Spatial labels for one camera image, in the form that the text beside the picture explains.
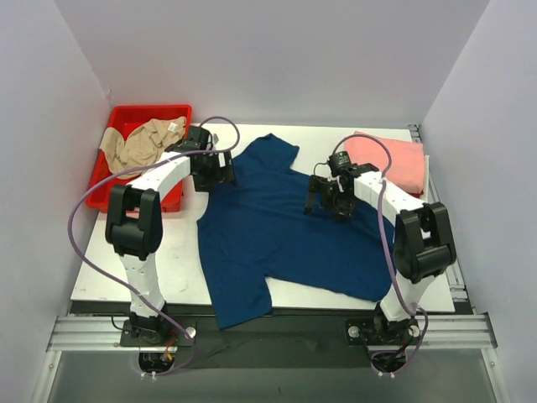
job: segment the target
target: tabletop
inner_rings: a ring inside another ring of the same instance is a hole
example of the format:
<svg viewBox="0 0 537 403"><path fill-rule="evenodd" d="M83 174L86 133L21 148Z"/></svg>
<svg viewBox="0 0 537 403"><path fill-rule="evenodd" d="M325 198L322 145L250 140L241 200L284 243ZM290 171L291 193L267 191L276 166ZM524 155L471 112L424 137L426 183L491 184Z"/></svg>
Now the tabletop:
<svg viewBox="0 0 537 403"><path fill-rule="evenodd" d="M224 149L235 141L236 134L228 124L204 125L219 138L218 149ZM412 141L409 130L380 128L328 128L274 125L238 125L241 141L232 151L239 155L256 138L273 133L281 139L298 145L300 151L291 165L293 170L310 175L317 162L324 162L336 143L360 130L364 133L386 138ZM328 175L323 165L318 175ZM169 304L210 305L211 298L201 269L197 245L197 220L203 216L207 193L194 191L192 178L184 180L180 212L163 216L164 237L156 254L159 284ZM86 256L111 274L126 280L122 263L114 253L112 245L105 240L106 214L99 213ZM312 309L363 309L371 310L375 303L337 294L307 285L267 278L273 307ZM98 274L87 264L81 265L74 290L73 301L130 301L129 291L121 285ZM421 300L427 311L453 312L450 287L445 275L439 276L427 289Z"/></svg>

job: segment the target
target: blue t-shirt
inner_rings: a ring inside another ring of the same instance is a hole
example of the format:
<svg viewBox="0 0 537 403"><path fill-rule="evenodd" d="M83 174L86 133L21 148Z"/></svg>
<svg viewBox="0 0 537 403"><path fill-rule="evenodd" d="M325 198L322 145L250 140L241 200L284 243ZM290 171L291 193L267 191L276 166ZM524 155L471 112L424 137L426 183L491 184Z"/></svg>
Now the blue t-shirt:
<svg viewBox="0 0 537 403"><path fill-rule="evenodd" d="M319 207L304 215L309 176L290 169L298 151L273 134L256 139L233 160L238 186L209 194L198 243L220 328L271 311L265 277L370 301L388 292L376 210L357 202L350 222Z"/></svg>

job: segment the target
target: beige cloth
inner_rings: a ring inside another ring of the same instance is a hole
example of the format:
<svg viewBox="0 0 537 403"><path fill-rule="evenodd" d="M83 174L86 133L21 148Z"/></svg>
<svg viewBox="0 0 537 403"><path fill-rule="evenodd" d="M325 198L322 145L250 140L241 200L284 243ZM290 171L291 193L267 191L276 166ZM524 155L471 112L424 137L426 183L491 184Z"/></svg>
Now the beige cloth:
<svg viewBox="0 0 537 403"><path fill-rule="evenodd" d="M127 140L115 128L107 128L99 149L104 152L108 169L113 174L135 166L148 166L157 162L169 145L183 138L185 124L185 117L174 120L151 119L134 129ZM119 178L128 179L141 173L134 172Z"/></svg>

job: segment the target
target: blue cloth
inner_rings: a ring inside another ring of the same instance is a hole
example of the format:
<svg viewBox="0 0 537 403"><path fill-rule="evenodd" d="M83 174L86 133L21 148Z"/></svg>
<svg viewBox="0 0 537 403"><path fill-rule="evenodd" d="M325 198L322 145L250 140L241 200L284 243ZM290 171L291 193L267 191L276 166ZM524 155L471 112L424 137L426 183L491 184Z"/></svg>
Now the blue cloth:
<svg viewBox="0 0 537 403"><path fill-rule="evenodd" d="M305 216L309 176L290 169L298 151L273 134L256 139L233 160L238 187L210 192L198 243L220 328L271 311L265 277L370 301L388 292L376 210L358 202L350 222L319 207Z"/></svg>

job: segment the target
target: white wall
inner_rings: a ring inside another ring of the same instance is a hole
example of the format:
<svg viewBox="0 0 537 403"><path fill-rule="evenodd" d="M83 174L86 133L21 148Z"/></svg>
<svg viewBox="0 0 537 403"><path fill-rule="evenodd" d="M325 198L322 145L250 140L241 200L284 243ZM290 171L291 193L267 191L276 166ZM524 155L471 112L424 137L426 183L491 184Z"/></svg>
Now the white wall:
<svg viewBox="0 0 537 403"><path fill-rule="evenodd" d="M80 266L67 216L109 106L52 0L0 2L0 54L0 400L26 402Z"/></svg>
<svg viewBox="0 0 537 403"><path fill-rule="evenodd" d="M120 103L196 119L420 123L488 0L56 0Z"/></svg>
<svg viewBox="0 0 537 403"><path fill-rule="evenodd" d="M537 3L492 0L423 123L472 301L513 401L535 401Z"/></svg>

